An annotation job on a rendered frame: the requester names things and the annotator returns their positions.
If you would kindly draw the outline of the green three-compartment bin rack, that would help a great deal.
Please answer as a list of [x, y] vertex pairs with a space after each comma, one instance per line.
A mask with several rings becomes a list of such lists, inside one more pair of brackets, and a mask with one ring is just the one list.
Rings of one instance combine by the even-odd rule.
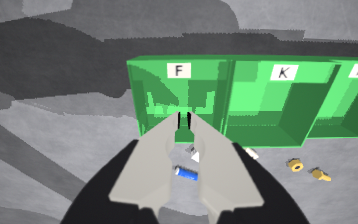
[[358, 138], [358, 80], [346, 80], [358, 57], [146, 55], [127, 67], [140, 137], [179, 111], [175, 143], [194, 143], [192, 111], [243, 148]]

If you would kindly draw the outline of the yellow hex nut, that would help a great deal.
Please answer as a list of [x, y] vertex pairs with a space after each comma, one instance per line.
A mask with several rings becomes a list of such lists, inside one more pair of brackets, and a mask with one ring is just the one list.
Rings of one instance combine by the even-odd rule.
[[288, 165], [292, 171], [299, 171], [303, 168], [303, 165], [299, 160], [292, 160], [290, 163], [288, 163]]

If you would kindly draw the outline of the yellow hex bolt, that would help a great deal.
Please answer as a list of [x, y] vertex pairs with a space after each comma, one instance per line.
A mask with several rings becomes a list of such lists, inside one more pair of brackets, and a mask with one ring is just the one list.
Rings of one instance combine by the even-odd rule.
[[331, 178], [327, 175], [324, 175], [323, 172], [319, 171], [319, 170], [314, 170], [312, 172], [312, 175], [313, 177], [317, 178], [317, 179], [324, 179], [324, 180], [327, 180], [327, 181], [330, 181]]

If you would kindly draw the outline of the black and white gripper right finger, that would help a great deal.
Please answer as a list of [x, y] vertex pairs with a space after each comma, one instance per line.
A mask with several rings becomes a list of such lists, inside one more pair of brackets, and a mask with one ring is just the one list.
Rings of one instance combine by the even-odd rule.
[[223, 210], [234, 212], [237, 224], [310, 224], [287, 190], [237, 142], [192, 111], [187, 120], [199, 154], [198, 197], [209, 224]]

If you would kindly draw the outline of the white domino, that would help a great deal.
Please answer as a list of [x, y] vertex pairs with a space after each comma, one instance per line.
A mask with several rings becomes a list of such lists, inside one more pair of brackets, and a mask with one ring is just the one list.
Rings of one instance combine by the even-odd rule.
[[251, 154], [253, 156], [254, 159], [256, 159], [258, 157], [258, 155], [252, 151], [250, 148], [244, 148], [249, 154]]

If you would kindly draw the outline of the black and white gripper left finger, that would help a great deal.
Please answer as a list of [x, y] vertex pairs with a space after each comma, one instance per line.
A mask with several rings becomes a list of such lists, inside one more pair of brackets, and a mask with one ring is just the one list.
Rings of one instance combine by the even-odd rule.
[[159, 209], [171, 198], [176, 111], [133, 139], [83, 187], [60, 224], [137, 224], [139, 210]]

